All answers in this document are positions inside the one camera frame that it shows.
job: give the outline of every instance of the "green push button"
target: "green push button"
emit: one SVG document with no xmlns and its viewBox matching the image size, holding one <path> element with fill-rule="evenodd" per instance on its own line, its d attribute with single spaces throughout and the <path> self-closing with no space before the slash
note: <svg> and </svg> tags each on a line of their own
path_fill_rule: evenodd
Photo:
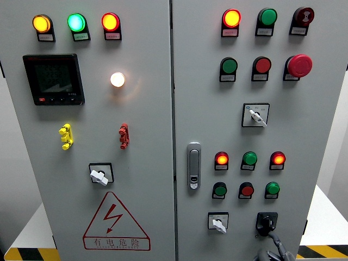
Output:
<svg viewBox="0 0 348 261">
<path fill-rule="evenodd" d="M 243 155 L 243 161 L 247 165 L 254 165 L 257 162 L 257 156 L 255 152 L 249 151 Z"/>
<path fill-rule="evenodd" d="M 265 9 L 260 16 L 260 22 L 265 26 L 270 26 L 277 21 L 277 12 L 274 9 Z"/>
<path fill-rule="evenodd" d="M 271 195 L 279 193 L 280 189 L 281 188 L 279 187 L 279 184 L 277 182 L 270 182 L 266 186 L 266 191 Z"/>
<path fill-rule="evenodd" d="M 222 69 L 225 73 L 232 73 L 237 69 L 237 62 L 229 59 L 223 62 Z"/>
<path fill-rule="evenodd" d="M 218 196 L 223 196 L 227 193 L 227 189 L 225 187 L 217 187 L 215 189 L 215 194 L 217 194 Z"/>
</svg>

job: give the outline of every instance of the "lightning bolt symbol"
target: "lightning bolt symbol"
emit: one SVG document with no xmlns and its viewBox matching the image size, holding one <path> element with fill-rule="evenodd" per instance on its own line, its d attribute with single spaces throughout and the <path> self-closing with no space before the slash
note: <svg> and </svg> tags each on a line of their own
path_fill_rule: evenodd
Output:
<svg viewBox="0 0 348 261">
<path fill-rule="evenodd" d="M 115 220 L 114 224 L 110 228 L 108 228 L 107 234 L 112 231 L 112 228 L 114 227 L 114 225 L 120 220 L 121 216 L 123 215 L 123 214 L 121 214 L 121 215 L 116 215 L 116 216 L 109 216 L 111 214 L 111 212 L 115 209 L 115 207 L 116 207 L 116 205 L 112 204 L 112 206 L 110 207 L 109 211 L 107 212 L 106 216 L 103 219 L 103 220 L 108 220 L 108 219 L 117 218 Z"/>
</svg>

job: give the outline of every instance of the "white switch knob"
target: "white switch knob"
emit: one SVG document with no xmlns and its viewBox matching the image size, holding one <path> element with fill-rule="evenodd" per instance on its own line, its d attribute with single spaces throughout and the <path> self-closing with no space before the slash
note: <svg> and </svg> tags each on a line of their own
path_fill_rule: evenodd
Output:
<svg viewBox="0 0 348 261">
<path fill-rule="evenodd" d="M 220 220 L 213 219 L 213 226 L 217 231 L 221 232 L 222 234 L 226 234 L 226 227 L 223 226 Z"/>
<path fill-rule="evenodd" d="M 105 178 L 105 174 L 103 172 L 97 172 L 95 170 L 92 170 L 90 176 L 94 182 L 98 182 L 99 184 L 102 184 L 103 186 L 106 186 L 109 182 L 109 180 Z"/>
<path fill-rule="evenodd" d="M 254 119 L 254 121 L 256 121 L 257 123 L 260 123 L 264 128 L 267 127 L 266 122 L 264 122 L 264 120 L 260 117 L 260 115 L 258 115 L 257 113 L 255 113 L 253 110 L 249 110 L 251 117 Z"/>
</svg>

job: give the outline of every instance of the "meter display screen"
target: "meter display screen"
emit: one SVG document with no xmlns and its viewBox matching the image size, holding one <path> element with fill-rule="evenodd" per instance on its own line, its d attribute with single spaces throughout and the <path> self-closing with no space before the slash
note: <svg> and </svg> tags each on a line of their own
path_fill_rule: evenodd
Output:
<svg viewBox="0 0 348 261">
<path fill-rule="evenodd" d="M 82 105 L 84 95 L 76 54 L 25 55 L 35 105 Z"/>
</svg>

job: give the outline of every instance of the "green indicator light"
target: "green indicator light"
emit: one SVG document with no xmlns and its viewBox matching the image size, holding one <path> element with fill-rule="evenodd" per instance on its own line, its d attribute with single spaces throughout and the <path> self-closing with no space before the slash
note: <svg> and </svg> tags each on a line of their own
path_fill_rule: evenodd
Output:
<svg viewBox="0 0 348 261">
<path fill-rule="evenodd" d="M 249 151 L 243 155 L 243 161 L 247 165 L 254 165 L 257 162 L 257 156 L 254 152 Z"/>
<path fill-rule="evenodd" d="M 68 17 L 67 24 L 72 31 L 81 32 L 86 26 L 86 20 L 80 14 L 72 14 Z"/>
<path fill-rule="evenodd" d="M 222 69 L 225 73 L 232 73 L 237 69 L 237 63 L 235 60 L 226 60 L 222 64 Z"/>
<path fill-rule="evenodd" d="M 223 196 L 226 193 L 227 193 L 227 189 L 225 187 L 217 187 L 215 189 L 215 194 L 217 194 L 218 196 Z"/>
<path fill-rule="evenodd" d="M 265 26 L 270 26 L 277 21 L 277 12 L 274 9 L 266 9 L 262 12 L 260 17 L 261 23 Z"/>
<path fill-rule="evenodd" d="M 280 189 L 281 188 L 279 187 L 277 182 L 268 183 L 266 186 L 266 191 L 271 195 L 279 193 Z"/>
</svg>

